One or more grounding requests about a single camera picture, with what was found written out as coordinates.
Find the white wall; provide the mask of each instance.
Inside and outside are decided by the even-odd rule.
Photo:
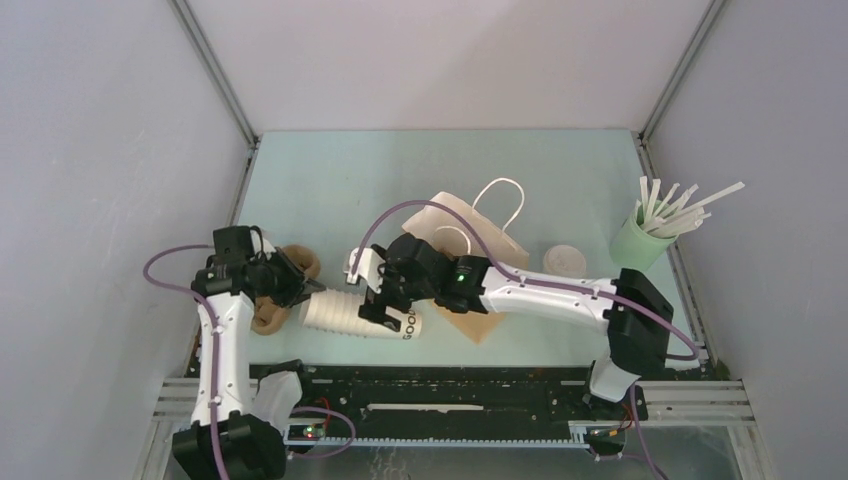
[[[781,478],[845,478],[848,2],[730,2],[652,140],[715,204],[683,246]]]
[[[0,471],[128,478],[196,321],[142,265],[226,222],[246,146],[163,0],[3,2],[0,64]]]
[[[642,128],[708,0],[192,2],[254,128]]]

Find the white lid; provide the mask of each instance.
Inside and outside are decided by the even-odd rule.
[[[586,257],[571,245],[556,245],[545,253],[542,270],[550,275],[582,278],[586,275]]]

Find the white straw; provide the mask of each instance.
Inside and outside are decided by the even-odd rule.
[[[642,195],[642,205],[648,205],[648,177],[639,177],[639,191]],[[644,212],[642,218],[644,218],[647,214],[648,212]]]
[[[671,197],[674,195],[674,192],[677,191],[677,187],[679,187],[679,186],[680,186],[679,183],[675,183],[674,185],[671,186],[671,189],[668,191],[668,194],[665,196],[663,201],[660,202],[659,205],[657,205],[656,210],[654,210],[655,215],[659,216],[659,213],[662,211],[663,208],[665,208],[666,205],[668,205],[668,201],[671,200]]]
[[[673,237],[674,235],[676,235],[675,232],[688,230],[692,225],[695,225],[699,221],[702,221],[703,219],[709,218],[711,216],[712,213],[704,213],[703,210],[692,212],[690,214],[684,215],[681,218],[678,218],[674,222],[666,223],[662,227],[651,232],[651,235],[661,237]]]
[[[712,203],[712,202],[714,202],[714,201],[718,200],[718,199],[719,199],[719,198],[721,198],[721,197],[724,197],[724,196],[726,196],[726,195],[730,195],[731,193],[733,193],[733,192],[735,192],[735,191],[737,191],[737,190],[741,190],[744,186],[745,186],[745,184],[744,184],[744,183],[742,183],[742,182],[738,182],[738,183],[736,183],[735,185],[731,185],[731,186],[729,186],[729,187],[725,188],[724,190],[722,190],[722,191],[720,191],[720,192],[717,192],[717,193],[714,193],[714,194],[710,195],[709,197],[707,197],[707,198],[705,198],[705,199],[701,200],[700,202],[693,203],[692,205],[690,205],[690,206],[686,207],[685,209],[681,210],[681,211],[680,211],[680,213],[681,213],[681,214],[689,213],[689,212],[691,212],[692,210],[695,210],[695,209],[697,209],[697,208],[703,207],[704,205],[706,205],[706,204],[708,204],[708,203]]]
[[[654,205],[657,203],[657,195],[660,193],[660,179],[655,178],[651,182],[651,196],[648,198],[648,208],[645,209],[645,222],[651,221],[654,217]]]
[[[639,219],[639,207],[641,207],[641,206],[642,206],[642,202],[639,201],[639,200],[636,200],[636,206],[633,207],[633,218],[636,219],[636,220]]]
[[[698,214],[703,214],[703,213],[704,213],[703,207],[700,207],[700,208],[693,210],[691,212],[678,211],[677,213],[675,213],[673,215],[669,215],[669,216],[665,217],[665,224],[670,225],[672,223],[677,223],[678,220],[681,220],[681,219],[684,219],[684,218],[689,218],[691,220],[692,218],[694,218]]]
[[[689,233],[693,230],[697,230],[698,227],[700,227],[703,224],[704,224],[704,220],[700,219],[700,220],[696,220],[694,223],[690,223],[688,226],[677,227],[677,228],[666,230],[666,231],[657,230],[655,232],[652,232],[651,235],[653,235],[657,238],[672,238],[672,237],[676,237],[678,235],[682,235],[684,233]]]
[[[642,224],[642,230],[644,230],[645,232],[650,232],[655,228],[661,227],[663,224],[665,224],[665,219],[663,219],[662,217],[654,217],[651,219],[650,222],[645,222]]]
[[[689,187],[688,190],[683,192],[683,195],[681,195],[680,198],[678,198],[676,202],[665,207],[665,210],[660,212],[660,215],[662,215],[663,217],[668,217],[669,215],[673,215],[676,210],[679,210],[679,209],[683,208],[684,205],[686,205],[686,202],[689,201],[689,197],[691,197],[692,194],[695,193],[697,190],[698,190],[698,184],[696,183],[695,185],[692,185],[691,187]]]

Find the green cup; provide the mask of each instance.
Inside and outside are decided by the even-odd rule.
[[[621,267],[644,272],[660,258],[669,245],[677,240],[677,237],[657,238],[645,233],[636,223],[637,215],[641,217],[641,209],[627,217],[627,221],[612,240],[610,257]]]

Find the cable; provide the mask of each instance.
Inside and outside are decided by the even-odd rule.
[[[380,215],[379,218],[377,218],[377,220],[374,222],[374,224],[371,225],[368,228],[368,231],[365,232],[365,236],[362,237],[362,242],[359,243],[359,250],[356,252],[356,258],[353,261],[352,271],[354,271],[354,272],[357,271],[357,268],[359,267],[359,260],[362,257],[362,252],[365,250],[365,246],[368,244],[368,240],[371,238],[371,235],[374,234],[374,232],[377,230],[377,227],[379,227],[381,223],[383,223],[387,218],[389,218],[389,216],[391,216],[392,214],[394,214],[398,210],[401,210],[401,209],[406,208],[406,207],[422,206],[422,205],[428,206],[428,207],[438,208],[439,210],[447,212],[448,214],[453,216],[460,224],[462,224],[463,227],[465,227],[466,230],[468,230],[469,233],[471,233],[471,236],[474,237],[474,240],[476,240],[477,244],[480,245],[480,248],[483,249],[483,252],[486,254],[486,257],[488,257],[489,261],[492,262],[492,266],[495,267],[495,269],[498,272],[500,272],[500,274],[503,275],[504,277],[506,277],[506,278],[508,278],[508,279],[510,279],[514,282],[523,282],[524,284],[527,284],[527,285],[536,285],[536,286],[539,286],[539,287],[546,287],[546,288],[558,288],[560,290],[569,290],[569,291],[581,293],[581,294],[584,294],[584,295],[595,295],[595,290],[592,289],[592,288],[580,287],[580,286],[576,286],[576,285],[567,285],[567,284],[564,284],[564,283],[553,282],[553,281],[550,281],[550,280],[538,280],[538,279],[535,279],[535,278],[521,278],[518,275],[513,274],[512,272],[510,272],[506,268],[504,268],[503,265],[494,258],[494,256],[492,255],[492,252],[489,250],[489,247],[486,246],[486,243],[483,242],[483,239],[480,238],[480,235],[477,233],[476,230],[474,230],[474,227],[472,227],[471,224],[468,223],[468,220],[462,218],[462,216],[460,214],[456,213],[451,208],[446,207],[445,205],[442,205],[441,203],[433,202],[431,200],[409,200],[409,201],[406,201],[406,202],[399,203],[399,204],[395,205],[394,207],[383,212],[383,214]],[[620,296],[613,294],[613,293],[607,293],[607,292],[599,291],[597,293],[597,295],[600,296],[600,297],[612,300],[614,302],[618,302],[618,303],[620,303],[620,304],[622,304],[626,307],[630,307],[633,310],[636,310],[637,312],[641,313],[642,315],[645,315],[646,317],[648,317],[651,320],[660,324],[660,326],[662,326],[663,328],[665,328],[669,332],[673,333],[675,337],[679,338],[684,344],[686,344],[687,347],[689,347],[690,350],[692,350],[692,353],[690,355],[667,354],[665,356],[665,358],[672,359],[672,360],[696,360],[698,358],[698,356],[699,356],[698,355],[698,346],[695,345],[695,342],[693,342],[688,337],[686,337],[686,334],[681,332],[680,329],[678,329],[677,327],[675,327],[671,323],[667,322],[664,318],[662,318],[659,315],[657,315],[656,313],[652,312],[647,307],[644,307],[641,304],[634,302],[633,300],[630,300],[629,298],[620,297]]]
[[[194,290],[186,287],[182,287],[180,285],[174,285],[172,283],[165,283],[156,280],[152,276],[150,276],[150,267],[156,263],[160,258],[170,255],[172,253],[181,252],[184,250],[197,250],[201,248],[212,248],[209,245],[184,245],[182,247],[174,247],[169,248],[168,250],[164,250],[162,252],[154,255],[147,263],[144,264],[144,279],[148,282],[156,285],[157,287],[166,288],[168,290],[174,290],[175,292],[184,293],[186,295],[191,295],[195,300],[197,300],[203,308],[206,309],[206,313],[209,314],[209,321],[212,324],[212,331],[215,331],[215,328],[218,326],[218,316],[215,315],[215,310],[212,308],[212,304],[206,300],[206,297],[195,292]],[[216,333],[212,334],[212,379],[209,381],[209,398],[215,398],[218,396],[218,335]],[[221,453],[221,439],[218,437],[218,409],[216,408],[217,404],[214,401],[209,402],[209,430],[210,436],[212,437],[212,456],[215,458],[215,467],[218,469],[218,476],[221,477],[221,480],[230,480],[230,476],[227,474],[227,468],[224,465],[224,455]]]
[[[624,407],[624,410],[627,412],[627,418],[621,421],[621,425],[619,425],[618,428],[619,430],[629,430],[630,427],[633,426],[633,412],[630,411],[630,407],[628,407],[626,403],[622,403],[621,406]],[[627,420],[630,420],[630,422],[625,427],[624,422]]]
[[[308,459],[321,459],[321,458],[332,457],[333,455],[338,455],[338,454],[344,452],[345,450],[347,450],[348,448],[350,448],[350,446],[353,444],[353,441],[356,440],[356,427],[353,425],[353,421],[351,419],[347,418],[346,416],[344,416],[343,414],[336,412],[335,410],[329,410],[329,409],[320,408],[320,407],[296,407],[296,408],[292,409],[292,413],[305,413],[305,412],[323,413],[323,414],[326,414],[326,415],[332,415],[336,418],[342,419],[347,424],[348,428],[350,428],[350,438],[347,440],[347,442],[344,443],[344,445],[333,450],[332,452],[319,453],[319,454],[315,454],[315,455],[309,455],[309,454],[304,454],[304,453],[292,453],[292,455],[294,455],[295,457],[308,458]]]
[[[628,389],[628,393],[630,394],[630,408],[633,411],[633,425],[636,427],[636,435],[639,436],[639,444],[642,445],[642,453],[645,454],[644,461],[650,467],[651,472],[654,474],[655,478],[660,478],[663,480],[668,480],[668,477],[660,470],[660,467],[654,463],[654,459],[651,458],[651,452],[648,451],[648,444],[645,443],[645,436],[642,435],[642,425],[639,422],[639,411],[636,409],[636,384],[630,385]]]
[[[592,447],[589,447],[589,454],[592,455],[593,457],[595,457],[596,462],[608,462],[608,461],[611,461],[611,460],[628,459],[628,460],[637,460],[639,462],[647,463],[647,460],[645,460],[645,457],[642,457],[642,456],[639,456],[639,455],[632,455],[632,454],[629,454],[629,453],[621,453],[621,454],[618,454],[618,455],[598,455],[598,453],[595,452],[595,449],[593,449]],[[657,468],[657,473],[659,473],[660,478],[662,480],[669,480],[668,475],[666,475],[665,472],[663,472],[659,467],[656,467],[656,468]]]
[[[329,401],[329,400],[327,400],[327,397],[321,397],[321,398],[319,398],[318,400],[321,400],[321,402],[323,402],[323,403],[324,403],[324,408],[326,408],[327,410],[329,410],[329,409],[330,409],[330,401]],[[329,425],[329,424],[330,424],[330,419],[331,419],[331,418],[333,418],[333,416],[332,416],[332,415],[330,415],[330,414],[327,414],[327,418],[326,418],[326,419],[324,419],[324,432],[325,432],[325,433],[327,432],[327,425]]]

